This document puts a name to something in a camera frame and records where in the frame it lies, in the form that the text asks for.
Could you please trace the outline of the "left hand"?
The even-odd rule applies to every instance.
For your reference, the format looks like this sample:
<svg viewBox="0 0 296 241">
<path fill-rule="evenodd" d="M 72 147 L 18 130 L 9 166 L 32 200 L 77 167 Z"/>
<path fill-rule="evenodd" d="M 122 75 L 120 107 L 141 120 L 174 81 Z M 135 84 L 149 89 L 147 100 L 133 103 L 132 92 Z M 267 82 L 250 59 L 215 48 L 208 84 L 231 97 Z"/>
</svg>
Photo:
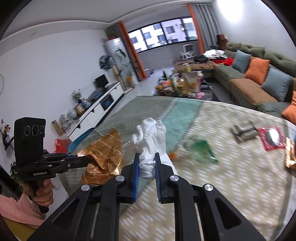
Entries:
<svg viewBox="0 0 296 241">
<path fill-rule="evenodd" d="M 29 184 L 23 183 L 22 187 L 24 192 L 40 206 L 48 207 L 53 204 L 53 183 L 51 179 L 43 180 L 42 186 L 39 187 L 35 194 Z"/>
</svg>

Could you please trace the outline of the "pink sleeve left forearm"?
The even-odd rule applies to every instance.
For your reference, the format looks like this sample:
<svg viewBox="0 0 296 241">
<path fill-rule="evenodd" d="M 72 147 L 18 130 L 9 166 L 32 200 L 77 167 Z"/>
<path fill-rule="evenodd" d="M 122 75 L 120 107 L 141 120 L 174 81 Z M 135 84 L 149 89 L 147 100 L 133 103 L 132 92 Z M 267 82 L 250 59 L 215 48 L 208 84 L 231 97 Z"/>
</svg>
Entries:
<svg viewBox="0 0 296 241">
<path fill-rule="evenodd" d="M 6 219 L 32 228 L 38 228 L 46 217 L 45 214 L 37 211 L 26 194 L 22 194 L 18 201 L 1 195 L 1 215 Z"/>
</svg>

